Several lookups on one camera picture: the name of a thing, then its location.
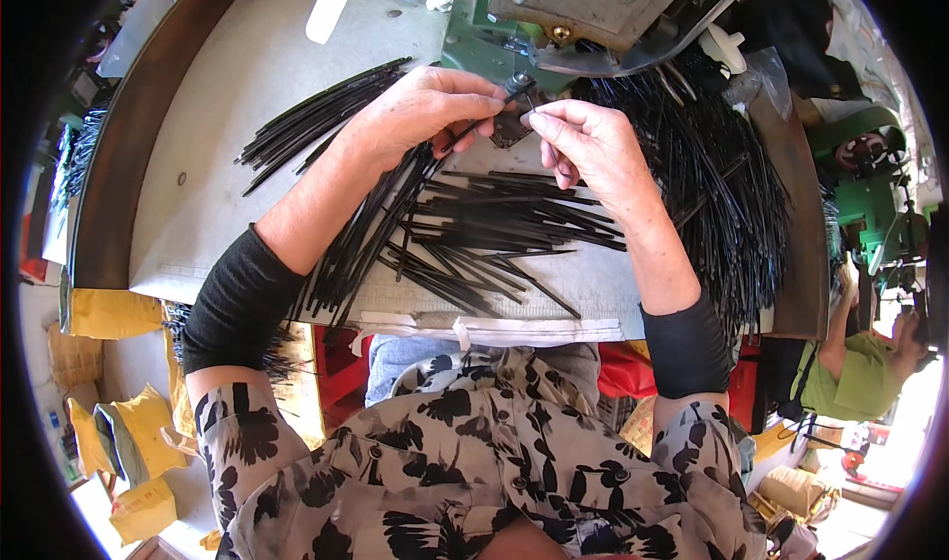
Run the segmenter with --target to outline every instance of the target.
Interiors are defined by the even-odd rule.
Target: green machine
[[[441,64],[499,85],[524,72],[537,81],[528,103],[546,103],[578,77],[613,78],[657,67],[732,1],[455,0]]]
[[[870,275],[924,259],[928,224],[906,190],[906,137],[893,112],[870,106],[807,135],[815,165],[836,184],[837,223],[856,235]]]

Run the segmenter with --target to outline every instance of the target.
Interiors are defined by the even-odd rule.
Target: machine
[[[516,71],[552,95],[577,77],[654,68],[733,0],[455,0],[441,62],[502,82]]]

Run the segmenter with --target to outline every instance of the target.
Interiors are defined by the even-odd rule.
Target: woman
[[[762,376],[783,418],[800,421],[813,412],[873,422],[893,406],[903,383],[922,369],[929,355],[925,321],[915,312],[896,317],[892,339],[876,331],[848,335],[848,317],[860,298],[859,274],[850,254],[838,276],[841,298],[824,342],[762,340]]]
[[[397,361],[418,372],[312,452],[281,419],[261,357],[303,277],[407,149],[432,139],[441,157],[448,130],[468,120],[487,119],[477,132],[489,136],[503,97],[473,74],[416,68],[212,269],[184,362],[224,531],[219,556],[763,557],[764,525],[728,430],[718,320],[618,111],[560,101],[525,124],[563,155],[554,163],[541,146],[560,186],[582,177],[626,236],[659,393],[652,459],[588,416],[595,395],[573,382],[584,372],[555,369],[588,371],[595,357],[548,364],[531,348]]]

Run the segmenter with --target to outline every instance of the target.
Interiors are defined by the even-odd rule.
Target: floral blouse
[[[765,556],[718,405],[678,412],[648,459],[530,348],[422,361],[392,395],[315,451],[254,387],[200,400],[218,557],[473,558],[521,515],[568,557]]]

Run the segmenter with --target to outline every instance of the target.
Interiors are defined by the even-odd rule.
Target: black arm sleeve
[[[654,317],[643,311],[643,326],[659,395],[678,400],[728,391],[732,359],[705,291],[694,305],[671,315]]]
[[[223,364],[262,369],[270,338],[304,281],[252,224],[217,260],[197,293],[181,334],[184,373]]]

